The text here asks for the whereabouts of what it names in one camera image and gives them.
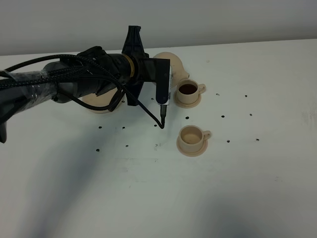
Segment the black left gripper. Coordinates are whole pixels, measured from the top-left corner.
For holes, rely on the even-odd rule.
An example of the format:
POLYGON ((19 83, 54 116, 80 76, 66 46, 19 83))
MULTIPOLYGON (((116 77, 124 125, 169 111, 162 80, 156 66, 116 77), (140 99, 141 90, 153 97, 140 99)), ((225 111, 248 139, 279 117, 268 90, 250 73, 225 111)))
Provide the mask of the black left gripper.
POLYGON ((149 54, 145 53, 140 37, 140 26, 129 26, 128 33, 123 45, 122 55, 130 64, 130 78, 125 83, 127 105, 137 106, 138 98, 141 93, 145 73, 143 59, 148 59, 149 54))

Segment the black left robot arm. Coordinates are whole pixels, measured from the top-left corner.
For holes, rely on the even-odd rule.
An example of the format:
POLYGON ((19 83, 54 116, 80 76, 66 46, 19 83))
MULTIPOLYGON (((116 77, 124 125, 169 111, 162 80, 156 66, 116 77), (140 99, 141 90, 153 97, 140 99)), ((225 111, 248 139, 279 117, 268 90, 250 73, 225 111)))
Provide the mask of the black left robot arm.
POLYGON ((95 46, 77 55, 57 54, 11 66, 0 72, 0 141, 7 140, 6 123, 15 114, 48 100, 74 101, 94 111, 112 111, 127 96, 130 106, 149 110, 138 97, 148 59, 140 26, 129 26, 122 52, 107 54, 95 46))

